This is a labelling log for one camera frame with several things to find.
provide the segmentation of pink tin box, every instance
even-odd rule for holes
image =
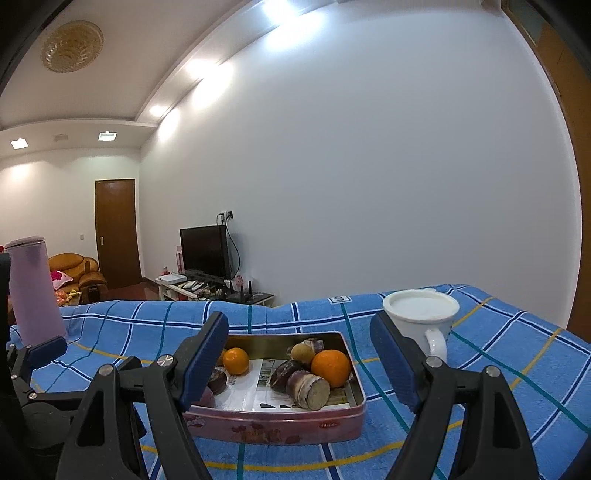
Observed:
[[[318,411],[297,408],[286,395],[268,388],[274,368],[288,359],[288,347],[310,337],[352,360],[340,332],[229,335],[226,348],[244,349],[251,359],[250,370],[228,377],[226,390],[216,396],[216,408],[193,405],[183,414],[189,432],[224,442],[273,445],[344,442],[361,435],[366,397],[353,362],[348,383],[333,389],[327,406]]]

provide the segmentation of brown leather sofa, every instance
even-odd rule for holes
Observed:
[[[107,300],[109,289],[107,281],[99,271],[99,264],[94,258],[79,254],[59,254],[49,259],[49,269],[59,270],[74,280],[65,284],[60,290],[66,293],[76,290],[82,292],[80,303],[90,303],[89,293],[97,290],[99,301]]]

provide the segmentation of white liquid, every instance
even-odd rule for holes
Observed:
[[[400,297],[393,299],[390,305],[395,315],[409,320],[450,317],[456,312],[452,302],[432,297]]]

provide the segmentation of round ceiling lamp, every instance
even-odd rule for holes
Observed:
[[[41,60],[52,72],[75,72],[99,56],[103,41],[103,32],[94,23],[86,20],[68,22],[47,37],[41,49]]]

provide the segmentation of sofa armrest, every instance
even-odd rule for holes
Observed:
[[[85,273],[80,277],[80,280],[78,281],[78,285],[80,288],[88,287],[90,285],[106,285],[106,283],[107,281],[105,280],[101,272]]]

